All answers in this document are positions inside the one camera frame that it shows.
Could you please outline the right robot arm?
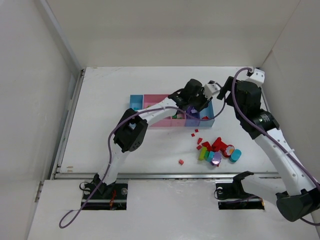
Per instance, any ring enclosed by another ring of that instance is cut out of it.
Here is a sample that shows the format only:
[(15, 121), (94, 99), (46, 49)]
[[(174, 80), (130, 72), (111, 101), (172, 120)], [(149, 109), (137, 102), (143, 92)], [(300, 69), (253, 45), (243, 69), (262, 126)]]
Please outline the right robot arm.
[(228, 77), (217, 98), (226, 97), (241, 127), (264, 151), (279, 173), (284, 186), (276, 187), (250, 171), (233, 178), (237, 196), (251, 194), (274, 204), (290, 222), (320, 208), (320, 184), (305, 169), (286, 142), (274, 116), (261, 108), (262, 89), (251, 81)]

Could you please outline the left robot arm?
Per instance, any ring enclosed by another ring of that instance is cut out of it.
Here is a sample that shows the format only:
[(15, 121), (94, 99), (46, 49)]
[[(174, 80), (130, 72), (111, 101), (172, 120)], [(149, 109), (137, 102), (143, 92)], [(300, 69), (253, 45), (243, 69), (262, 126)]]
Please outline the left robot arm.
[(199, 122), (210, 121), (210, 118), (194, 117), (187, 113), (187, 109), (191, 107), (197, 112), (202, 111), (208, 107), (218, 91), (214, 81), (203, 85), (192, 78), (184, 88), (150, 107), (140, 110), (128, 108), (108, 137), (109, 160), (93, 177), (95, 186), (93, 193), (98, 192), (103, 198), (111, 194), (121, 166), (129, 153), (136, 151), (142, 145), (147, 129), (151, 125), (177, 113), (182, 113)]

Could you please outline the green lego row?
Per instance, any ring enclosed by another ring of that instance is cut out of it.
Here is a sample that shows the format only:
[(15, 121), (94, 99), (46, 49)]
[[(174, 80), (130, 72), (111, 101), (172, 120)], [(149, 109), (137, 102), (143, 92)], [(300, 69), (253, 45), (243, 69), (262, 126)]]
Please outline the green lego row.
[(183, 113), (177, 113), (177, 114), (173, 115), (171, 118), (173, 120), (179, 120), (179, 119), (184, 119), (185, 117), (184, 117)]

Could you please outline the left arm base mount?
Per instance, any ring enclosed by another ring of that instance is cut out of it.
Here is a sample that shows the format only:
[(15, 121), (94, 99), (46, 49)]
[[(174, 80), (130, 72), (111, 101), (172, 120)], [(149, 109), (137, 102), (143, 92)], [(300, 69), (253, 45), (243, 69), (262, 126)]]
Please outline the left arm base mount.
[(92, 211), (125, 211), (127, 209), (128, 184), (116, 183), (107, 196), (103, 196), (96, 190), (93, 196), (87, 201), (91, 192), (95, 189), (92, 182), (81, 182), (79, 189), (82, 191), (80, 207), (83, 210)]

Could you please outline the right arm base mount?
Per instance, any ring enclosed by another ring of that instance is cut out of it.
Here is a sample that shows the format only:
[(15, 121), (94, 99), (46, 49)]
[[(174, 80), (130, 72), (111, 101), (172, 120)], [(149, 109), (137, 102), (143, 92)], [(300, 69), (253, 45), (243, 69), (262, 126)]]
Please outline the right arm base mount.
[(242, 180), (253, 175), (253, 172), (245, 171), (234, 176), (232, 181), (216, 182), (213, 195), (218, 200), (218, 209), (264, 210), (263, 200), (258, 196), (245, 192), (242, 186)]

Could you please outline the purple lego brick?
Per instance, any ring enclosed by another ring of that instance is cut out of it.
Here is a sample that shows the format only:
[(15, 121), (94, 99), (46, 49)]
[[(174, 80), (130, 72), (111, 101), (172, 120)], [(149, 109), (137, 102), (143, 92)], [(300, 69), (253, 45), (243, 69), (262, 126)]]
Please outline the purple lego brick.
[(188, 114), (188, 117), (192, 116), (197, 119), (199, 118), (199, 115), (200, 115), (199, 112), (193, 106), (188, 107), (186, 113)]

